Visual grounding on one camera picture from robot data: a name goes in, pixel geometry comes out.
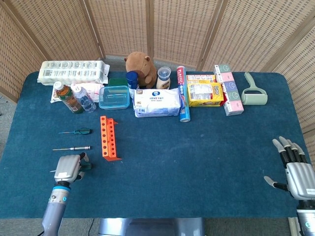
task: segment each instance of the woven screen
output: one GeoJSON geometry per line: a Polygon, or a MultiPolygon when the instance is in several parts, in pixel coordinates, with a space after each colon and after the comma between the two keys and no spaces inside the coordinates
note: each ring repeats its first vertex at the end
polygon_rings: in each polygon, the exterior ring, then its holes
{"type": "Polygon", "coordinates": [[[219,0],[154,0],[154,56],[197,66],[219,0]]]}
{"type": "Polygon", "coordinates": [[[17,102],[28,74],[40,69],[43,58],[0,7],[0,92],[17,102]]]}
{"type": "Polygon", "coordinates": [[[315,168],[315,135],[304,138],[307,150],[309,151],[311,162],[315,168]]]}
{"type": "Polygon", "coordinates": [[[285,75],[302,129],[315,124],[315,27],[275,68],[285,75]]]}
{"type": "Polygon", "coordinates": [[[147,53],[144,0],[88,0],[105,54],[147,53]]]}
{"type": "Polygon", "coordinates": [[[260,71],[315,7],[314,0],[230,0],[203,70],[260,71]]]}
{"type": "Polygon", "coordinates": [[[79,0],[10,0],[52,60],[100,57],[79,0]]]}

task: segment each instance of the white bottle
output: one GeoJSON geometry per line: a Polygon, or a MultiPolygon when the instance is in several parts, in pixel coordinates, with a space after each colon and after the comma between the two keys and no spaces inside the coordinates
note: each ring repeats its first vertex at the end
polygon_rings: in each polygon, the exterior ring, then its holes
{"type": "Polygon", "coordinates": [[[157,71],[157,89],[169,89],[171,86],[171,68],[164,66],[157,71]]]}

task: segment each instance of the robotic arm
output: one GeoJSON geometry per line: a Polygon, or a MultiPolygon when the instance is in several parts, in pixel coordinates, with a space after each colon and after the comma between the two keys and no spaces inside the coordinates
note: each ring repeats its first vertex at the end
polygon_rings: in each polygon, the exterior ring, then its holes
{"type": "Polygon", "coordinates": [[[55,172],[56,184],[48,200],[48,205],[43,216],[42,226],[44,231],[40,235],[57,236],[68,196],[71,191],[70,184],[82,179],[85,171],[92,168],[85,152],[80,155],[62,156],[59,159],[55,172]]]}
{"type": "Polygon", "coordinates": [[[297,216],[302,236],[315,236],[315,172],[311,164],[307,163],[303,150],[284,137],[272,142],[280,154],[287,184],[273,181],[268,176],[266,182],[278,189],[290,192],[299,201],[297,216]]]}

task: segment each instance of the juice bottle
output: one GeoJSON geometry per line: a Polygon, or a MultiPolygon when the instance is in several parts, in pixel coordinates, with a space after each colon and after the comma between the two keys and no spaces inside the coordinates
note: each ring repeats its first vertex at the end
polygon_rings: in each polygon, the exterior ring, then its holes
{"type": "Polygon", "coordinates": [[[61,101],[75,114],[83,112],[83,107],[75,99],[73,92],[69,86],[63,85],[62,82],[54,83],[54,89],[57,90],[57,96],[61,101]]]}

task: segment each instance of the screwdriver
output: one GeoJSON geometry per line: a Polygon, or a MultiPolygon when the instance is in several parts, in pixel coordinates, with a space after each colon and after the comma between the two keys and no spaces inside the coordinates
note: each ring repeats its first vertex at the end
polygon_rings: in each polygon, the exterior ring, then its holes
{"type": "Polygon", "coordinates": [[[90,134],[92,132],[91,129],[88,128],[81,128],[74,130],[72,132],[60,132],[59,134],[90,134]]]}
{"type": "Polygon", "coordinates": [[[53,151],[59,151],[59,150],[90,150],[91,146],[84,146],[84,147],[70,147],[70,148],[61,148],[61,149],[53,149],[53,151]]]}

